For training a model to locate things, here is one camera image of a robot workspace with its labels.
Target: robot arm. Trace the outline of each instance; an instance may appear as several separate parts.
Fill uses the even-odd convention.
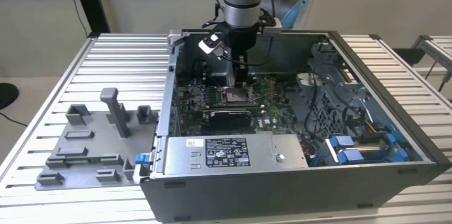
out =
[[[199,47],[220,60],[236,61],[229,64],[229,86],[241,87],[247,80],[247,51],[256,44],[260,28],[276,26],[276,19],[261,13],[260,0],[224,0],[224,22],[212,29]]]

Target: blue latch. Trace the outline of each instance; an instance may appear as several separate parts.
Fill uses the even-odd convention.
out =
[[[355,146],[355,142],[351,136],[333,136],[329,139],[329,142],[331,142],[332,147],[337,147],[337,146],[353,147]]]
[[[135,164],[149,164],[149,154],[137,154],[135,157]]]

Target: motherboard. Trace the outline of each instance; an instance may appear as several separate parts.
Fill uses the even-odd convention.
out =
[[[272,74],[255,76],[243,88],[208,85],[201,79],[187,81],[177,88],[181,136],[299,135],[287,95],[299,89],[293,78]]]

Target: metal panel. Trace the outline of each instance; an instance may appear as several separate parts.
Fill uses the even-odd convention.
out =
[[[448,132],[452,131],[452,111],[447,101],[381,41],[368,35],[348,35],[344,39],[355,46],[355,50],[359,48],[359,56],[363,56],[371,71],[445,155],[452,158],[452,132]],[[19,154],[16,160],[12,161],[13,157],[8,159],[11,168],[0,182],[0,222],[156,223],[139,186],[41,192],[35,191],[32,186],[35,175],[55,147],[57,134],[63,131],[63,113],[71,103],[85,103],[89,109],[107,110],[104,103],[96,100],[96,95],[104,87],[115,86],[123,91],[119,98],[127,109],[151,104],[159,110],[161,106],[164,84],[152,76],[165,73],[168,48],[159,46],[165,42],[165,36],[101,34],[92,42],[87,42],[80,59],[72,63],[24,132],[15,147]],[[375,60],[391,64],[375,65]],[[235,219],[228,220],[228,223],[449,223],[451,202],[452,172],[447,171],[429,185],[403,190],[379,209]]]

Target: floor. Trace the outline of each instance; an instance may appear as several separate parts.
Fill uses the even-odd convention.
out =
[[[0,78],[0,82],[12,83],[20,90],[17,100],[1,112],[13,120],[28,124],[44,103],[59,77]],[[5,159],[23,131],[24,126],[0,117],[0,163]]]

